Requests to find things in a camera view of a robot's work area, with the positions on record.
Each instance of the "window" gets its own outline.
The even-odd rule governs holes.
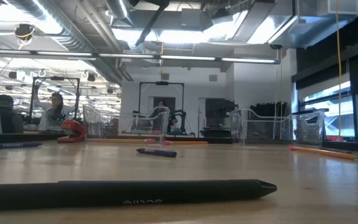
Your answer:
[[[354,136],[353,100],[352,96],[349,96],[350,87],[350,82],[341,85],[341,125],[339,125],[339,85],[303,99],[301,103],[303,110],[328,109],[324,119],[326,135],[337,136],[340,128],[341,136]]]

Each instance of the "dark hair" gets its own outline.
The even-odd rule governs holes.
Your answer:
[[[167,102],[165,102],[165,100],[159,100],[158,103],[160,103],[160,102],[162,102],[162,104],[163,104],[164,106],[167,106]]]
[[[0,102],[8,102],[13,104],[13,98],[8,95],[0,95]]]
[[[60,114],[62,113],[62,109],[63,109],[63,96],[59,92],[52,93],[52,97],[53,96],[61,101],[60,105],[57,106],[57,108],[55,109],[55,114]]]

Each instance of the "desk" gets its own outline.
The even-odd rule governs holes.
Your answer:
[[[278,191],[247,202],[0,212],[0,223],[358,223],[358,160],[223,144],[164,146],[178,152],[172,159],[138,154],[138,147],[145,145],[49,141],[0,150],[0,184],[260,179]]]

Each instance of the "wire basket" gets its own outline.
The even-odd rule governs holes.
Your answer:
[[[251,109],[231,112],[231,136],[238,144],[321,146],[324,111],[287,117],[259,116]]]
[[[161,143],[167,131],[169,113],[166,107],[156,107],[146,114],[106,113],[83,105],[88,139],[154,139]]]

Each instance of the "wooden table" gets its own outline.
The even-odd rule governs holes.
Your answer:
[[[260,179],[278,191],[247,202],[0,212],[0,223],[358,223],[358,160],[274,146],[164,146],[46,142],[0,150],[0,184],[58,180]]]

